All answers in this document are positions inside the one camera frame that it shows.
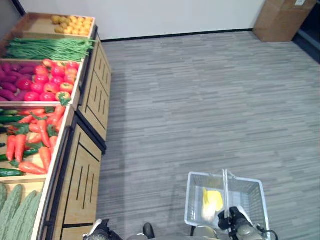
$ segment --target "basket handle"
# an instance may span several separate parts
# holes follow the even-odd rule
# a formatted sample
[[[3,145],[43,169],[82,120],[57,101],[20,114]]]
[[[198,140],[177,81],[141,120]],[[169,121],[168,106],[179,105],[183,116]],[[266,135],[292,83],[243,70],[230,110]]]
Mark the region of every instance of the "basket handle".
[[[225,198],[225,203],[224,203],[224,218],[227,219],[230,217],[230,212],[229,212],[229,192],[228,192],[228,170],[227,169],[222,169],[222,175],[223,175],[223,189],[224,189],[224,198]]]

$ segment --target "cucumber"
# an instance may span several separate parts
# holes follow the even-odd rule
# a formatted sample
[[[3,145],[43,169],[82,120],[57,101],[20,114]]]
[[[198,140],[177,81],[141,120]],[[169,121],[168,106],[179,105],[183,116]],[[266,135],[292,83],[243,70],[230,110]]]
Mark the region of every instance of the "cucumber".
[[[6,239],[8,227],[21,201],[22,186],[18,184],[9,194],[0,213],[0,239]]]
[[[28,211],[25,214],[24,224],[20,231],[19,240],[30,240],[32,231],[34,230],[35,220],[37,216],[37,211],[39,208],[39,203],[41,199],[41,193],[39,193],[31,202]]]
[[[21,203],[20,207],[16,211],[14,217],[11,219],[9,229],[7,231],[6,240],[19,240],[19,234],[22,230],[22,226],[25,224],[25,218],[27,211],[32,203],[32,200],[37,195],[36,191],[32,191],[25,200]]]
[[[4,184],[0,183],[0,212],[7,199],[7,189]]]
[[[0,168],[0,177],[15,177],[15,176],[23,176],[24,172],[11,169],[11,168]]]
[[[17,115],[18,113],[18,110],[5,110],[2,115]]]

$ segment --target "wooden produce display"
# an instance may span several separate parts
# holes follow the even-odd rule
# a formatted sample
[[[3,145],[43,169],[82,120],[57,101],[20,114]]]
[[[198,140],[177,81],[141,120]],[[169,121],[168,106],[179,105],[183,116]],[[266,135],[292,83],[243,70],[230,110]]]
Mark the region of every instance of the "wooden produce display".
[[[83,101],[79,103],[78,110],[106,140],[112,72],[99,36],[95,40]]]
[[[1,107],[1,108],[4,110],[12,110],[13,109],[12,107]],[[32,109],[35,110],[36,107],[22,106],[22,107],[15,107],[14,109],[18,110],[18,111],[25,111],[25,110],[32,111]],[[48,196],[48,191],[50,189],[51,182],[54,180],[54,178],[56,177],[56,174],[57,174],[57,171],[56,171],[57,162],[60,162],[61,158],[63,157],[62,153],[64,153],[63,149],[65,148],[65,145],[66,145],[66,143],[64,142],[66,140],[65,129],[67,126],[71,125],[73,117],[74,117],[74,113],[75,112],[71,106],[66,107],[64,115],[63,115],[61,128],[60,128],[59,134],[57,136],[56,146],[55,146],[53,153],[52,153],[52,156],[51,156],[51,163],[48,168],[47,174],[35,175],[35,174],[31,174],[31,173],[26,173],[21,176],[0,177],[0,183],[3,183],[6,186],[7,191],[9,191],[9,192],[15,185],[21,184],[23,186],[22,198],[24,198],[26,196],[26,194],[32,192],[33,190],[35,190],[37,192],[42,191],[42,196],[40,199],[40,204],[39,204],[39,208],[38,208],[38,212],[36,215],[35,224],[34,224],[34,228],[33,228],[33,231],[35,233],[38,233],[38,231],[39,231],[39,225],[40,225],[40,221],[41,221],[43,211],[45,208],[45,202],[46,202],[46,198]],[[3,141],[6,143],[7,137],[8,136],[6,133],[2,133],[0,135],[0,141]],[[6,154],[6,151],[7,151],[7,146],[0,148],[0,154]],[[24,157],[23,162],[31,162],[41,168],[43,167],[42,160],[41,160],[40,155],[38,153],[35,155]],[[8,161],[0,162],[0,168],[17,169],[15,167],[13,167],[12,165],[10,165]]]
[[[58,18],[53,16],[59,16],[59,19],[64,17],[63,21],[69,17],[27,13],[0,42],[0,57],[3,57],[6,55],[8,42],[14,38],[96,40],[89,56],[78,62],[79,68],[71,101],[67,104],[63,115],[47,174],[26,173],[21,176],[0,177],[0,184],[4,184],[9,193],[15,186],[22,185],[22,200],[32,191],[42,192],[32,240],[82,239],[83,233],[90,231],[96,221],[100,165],[102,155],[106,151],[112,73],[97,35],[95,18],[87,18],[92,22],[88,34],[75,35],[56,33]],[[74,17],[80,22],[82,18],[83,21],[86,18]],[[71,23],[72,21],[76,23],[76,20],[70,17],[69,19]],[[0,66],[5,63],[43,64],[41,60],[0,59]],[[0,101],[0,109],[35,110],[56,107],[59,104],[58,101]],[[6,143],[7,137],[5,133],[0,134],[0,143]],[[5,154],[6,150],[6,146],[0,148],[0,155]],[[23,161],[43,166],[39,154],[24,157]],[[0,168],[16,169],[7,161],[0,161]]]
[[[59,64],[66,64],[66,61],[53,61],[54,63],[59,63]],[[30,65],[30,64],[35,64],[38,66],[41,66],[43,61],[41,60],[20,60],[20,59],[0,59],[0,66],[3,64],[18,64],[19,66],[24,66],[24,65]],[[77,109],[78,106],[78,102],[79,102],[79,98],[80,98],[80,78],[81,78],[81,74],[82,74],[82,68],[83,68],[83,63],[82,62],[78,62],[77,63],[79,68],[77,71],[77,75],[75,78],[75,82],[74,82],[74,86],[72,89],[72,93],[70,95],[71,100],[68,102],[69,105],[71,105],[74,109]],[[49,79],[51,80],[53,78],[52,74],[49,73],[48,75]],[[32,74],[32,78],[31,81],[33,83],[35,83],[35,78],[36,78],[36,74],[33,73]],[[23,107],[23,106],[29,106],[29,107],[37,107],[37,106],[43,106],[44,104],[46,104],[47,106],[55,106],[57,104],[60,104],[59,101],[55,100],[55,101],[24,101],[24,100],[11,100],[11,101],[1,101],[0,100],[0,106],[6,107]]]
[[[58,21],[55,22],[55,18],[63,17],[63,22]],[[81,19],[83,23],[85,19],[90,19],[91,25],[90,28],[86,28],[88,31],[82,35],[78,31],[77,34],[72,33],[57,33],[55,29],[57,28],[58,23],[66,23],[68,26],[68,20],[74,21],[77,23],[76,19]],[[60,14],[47,14],[47,13],[34,13],[29,12],[27,13],[16,25],[13,29],[13,33],[22,37],[22,38],[54,38],[54,39],[61,39],[61,38],[89,38],[92,34],[93,28],[95,26],[96,19],[94,17],[86,17],[86,16],[77,16],[77,15],[60,15]]]

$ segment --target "tomato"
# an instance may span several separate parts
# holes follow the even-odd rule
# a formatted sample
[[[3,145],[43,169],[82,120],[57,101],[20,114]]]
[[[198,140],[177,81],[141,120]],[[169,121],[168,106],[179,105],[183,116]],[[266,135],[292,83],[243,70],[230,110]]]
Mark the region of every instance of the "tomato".
[[[64,76],[64,82],[68,83],[68,84],[75,84],[77,76],[76,75],[72,75],[72,74],[67,74]]]
[[[65,76],[65,70],[61,66],[55,66],[54,68],[52,68],[51,74],[54,77],[57,76],[57,77],[62,77],[63,78]]]
[[[46,83],[44,85],[44,91],[47,93],[53,93],[56,94],[57,92],[59,92],[59,85],[55,84],[55,83]]]
[[[70,84],[70,83],[62,83],[61,85],[60,85],[60,90],[62,91],[62,92],[68,92],[68,93],[72,93],[72,90],[74,89],[74,86],[72,85],[72,84]]]
[[[46,68],[52,68],[53,67],[53,61],[51,59],[44,59],[42,61],[42,64],[46,67]]]
[[[73,69],[78,70],[79,69],[79,63],[74,62],[74,61],[70,61],[65,65],[65,68],[66,69],[72,69],[73,68]]]
[[[27,102],[30,102],[30,101],[39,101],[39,98],[40,95],[34,91],[30,91],[30,92],[27,92],[25,95],[24,95],[24,100],[27,101]]]
[[[27,78],[20,78],[18,81],[16,81],[15,85],[20,90],[30,90],[32,81]]]
[[[64,83],[64,79],[60,76],[53,76],[50,79],[50,83],[57,84],[58,86],[60,86],[61,84]]]
[[[48,75],[48,70],[45,66],[36,66],[34,71],[36,75]]]
[[[63,98],[63,99],[70,99],[71,98],[71,95],[69,92],[67,91],[59,91],[56,93],[55,95],[55,99],[57,101],[60,101],[60,97]]]
[[[78,70],[75,68],[67,68],[65,70],[66,75],[77,75],[77,73],[78,73]]]
[[[40,101],[52,102],[56,100],[56,95],[52,92],[44,92],[40,95]]]
[[[34,80],[39,84],[46,84],[49,82],[48,75],[35,75]]]
[[[44,90],[45,90],[45,85],[43,85],[42,83],[36,82],[31,85],[31,91],[35,93],[42,94]]]

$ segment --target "white wire basket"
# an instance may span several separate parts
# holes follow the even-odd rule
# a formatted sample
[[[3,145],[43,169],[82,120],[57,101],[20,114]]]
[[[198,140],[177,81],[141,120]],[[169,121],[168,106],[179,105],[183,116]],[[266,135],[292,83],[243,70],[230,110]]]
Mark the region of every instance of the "white wire basket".
[[[222,195],[223,208],[212,221],[202,216],[204,188],[218,191]],[[218,214],[224,210],[224,217],[230,216],[229,208],[241,206],[254,225],[269,230],[269,219],[262,182],[255,179],[236,177],[227,169],[222,175],[190,172],[186,190],[184,222],[191,226],[208,226],[219,230]]]

